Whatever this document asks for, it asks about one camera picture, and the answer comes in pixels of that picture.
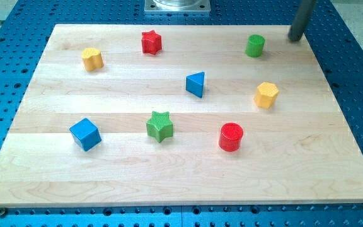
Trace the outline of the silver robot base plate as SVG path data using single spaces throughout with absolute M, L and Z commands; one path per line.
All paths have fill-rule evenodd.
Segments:
M 146 13 L 209 13 L 209 0 L 144 0 Z

